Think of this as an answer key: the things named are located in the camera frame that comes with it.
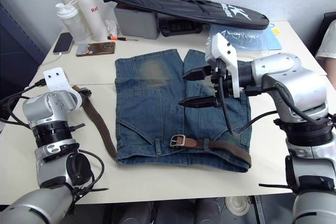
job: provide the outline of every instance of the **brown leather belt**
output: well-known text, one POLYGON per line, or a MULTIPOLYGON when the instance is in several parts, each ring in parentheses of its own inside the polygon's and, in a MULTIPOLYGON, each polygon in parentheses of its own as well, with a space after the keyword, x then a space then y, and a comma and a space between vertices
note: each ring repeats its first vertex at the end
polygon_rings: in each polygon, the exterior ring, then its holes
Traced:
MULTIPOLYGON (((173 148, 188 148, 188 149, 203 149, 204 142, 197 141, 189 137, 185 137, 185 135, 174 135, 170 141, 170 147, 173 148)), ((239 148, 233 144, 220 142, 220 141, 209 141, 208 148, 210 149, 222 149, 233 156, 245 161, 249 168, 251 168, 251 156, 244 149, 239 148)))
POLYGON ((113 160, 116 160, 117 157, 117 151, 114 148, 112 139, 111 139, 111 135, 110 135, 110 131, 107 128, 104 119, 101 117, 101 115, 98 113, 98 111, 94 108, 94 106, 92 105, 91 101, 89 100, 89 97, 91 95, 91 91, 87 90, 88 92, 90 92, 89 95, 84 94, 83 92, 80 92, 80 88, 77 86, 73 86, 72 87, 74 90, 77 90, 81 97, 82 97, 82 107, 86 113, 86 115, 90 118, 90 120, 95 124, 97 130, 100 133, 101 138, 103 139, 105 148, 107 150, 107 152, 109 153, 109 155, 111 156, 111 158, 113 160))

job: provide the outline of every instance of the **person's arm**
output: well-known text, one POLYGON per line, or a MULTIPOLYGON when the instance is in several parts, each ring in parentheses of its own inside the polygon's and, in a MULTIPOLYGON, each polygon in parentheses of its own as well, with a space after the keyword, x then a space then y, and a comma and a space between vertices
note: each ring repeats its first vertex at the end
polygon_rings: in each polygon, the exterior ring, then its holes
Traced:
POLYGON ((336 59, 326 58, 324 61, 324 69, 327 72, 329 81, 336 89, 336 59))

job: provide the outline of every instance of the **clear plastic bag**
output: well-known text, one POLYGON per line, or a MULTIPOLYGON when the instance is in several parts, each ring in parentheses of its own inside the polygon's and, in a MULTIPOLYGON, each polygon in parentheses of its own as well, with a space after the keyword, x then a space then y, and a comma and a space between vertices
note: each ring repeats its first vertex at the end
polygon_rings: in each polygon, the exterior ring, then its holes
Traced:
POLYGON ((211 25, 209 36, 221 33, 237 51, 268 51, 265 30, 248 30, 235 27, 211 25))

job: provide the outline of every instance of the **phone case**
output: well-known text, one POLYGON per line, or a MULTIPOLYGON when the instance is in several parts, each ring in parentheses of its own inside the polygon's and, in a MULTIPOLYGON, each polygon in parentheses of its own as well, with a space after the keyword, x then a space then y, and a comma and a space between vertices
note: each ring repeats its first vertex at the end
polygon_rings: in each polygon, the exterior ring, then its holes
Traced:
POLYGON ((114 49, 114 42, 82 44, 78 45, 76 56, 110 55, 114 53, 114 49))

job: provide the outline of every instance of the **denim shorts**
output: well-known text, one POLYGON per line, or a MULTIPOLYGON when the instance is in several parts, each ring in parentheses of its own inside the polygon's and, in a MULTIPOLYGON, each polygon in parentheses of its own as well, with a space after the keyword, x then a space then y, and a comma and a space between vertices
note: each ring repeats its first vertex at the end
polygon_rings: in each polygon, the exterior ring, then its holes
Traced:
MULTIPOLYGON (((194 109, 178 104, 187 97, 215 94, 209 78, 182 78, 190 69, 207 65, 203 52, 189 50, 184 62, 176 49, 115 62, 118 164, 206 165, 248 171, 247 163, 225 150, 209 149, 206 143, 224 141, 248 152, 251 127, 232 136, 221 108, 194 109), (203 150, 170 147, 171 137, 177 134, 205 142, 203 150)), ((232 126, 239 129, 250 120, 249 100, 242 94, 226 101, 232 126)))

